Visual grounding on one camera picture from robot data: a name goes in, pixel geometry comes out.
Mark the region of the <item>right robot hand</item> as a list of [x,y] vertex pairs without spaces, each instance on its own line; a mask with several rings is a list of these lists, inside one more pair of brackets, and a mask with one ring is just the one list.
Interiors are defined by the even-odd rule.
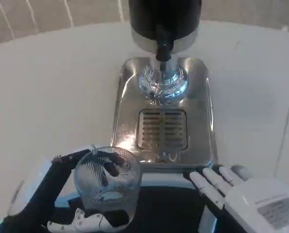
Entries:
[[281,181],[243,179],[226,166],[188,178],[205,205],[200,233],[289,233],[289,187]]

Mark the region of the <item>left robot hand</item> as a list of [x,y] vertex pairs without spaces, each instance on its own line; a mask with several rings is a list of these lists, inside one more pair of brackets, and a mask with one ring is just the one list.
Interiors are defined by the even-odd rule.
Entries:
[[19,186],[7,216],[0,223],[0,233],[116,233],[126,228],[129,217],[123,210],[85,217],[85,212],[77,209],[69,224],[51,220],[56,210],[55,201],[72,170],[95,149],[95,146],[89,145],[73,153],[56,156],[41,165],[37,174]]

